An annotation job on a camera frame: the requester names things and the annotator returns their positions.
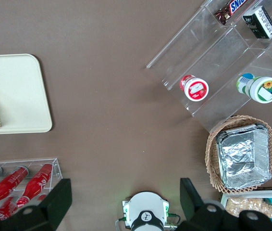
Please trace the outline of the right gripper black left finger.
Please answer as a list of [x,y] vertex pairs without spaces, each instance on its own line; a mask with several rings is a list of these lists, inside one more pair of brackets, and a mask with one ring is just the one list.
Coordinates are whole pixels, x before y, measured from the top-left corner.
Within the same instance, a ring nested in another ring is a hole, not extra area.
[[70,179],[62,179],[37,205],[26,205],[6,220],[0,231],[55,231],[72,204]]

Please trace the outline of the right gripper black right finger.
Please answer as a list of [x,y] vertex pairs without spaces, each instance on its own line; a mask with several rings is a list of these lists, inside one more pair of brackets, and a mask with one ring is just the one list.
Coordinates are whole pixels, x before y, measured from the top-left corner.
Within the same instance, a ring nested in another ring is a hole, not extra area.
[[258,211],[244,210],[239,217],[213,203],[204,203],[191,179],[180,179],[180,204],[186,221],[178,231],[272,231],[271,220]]

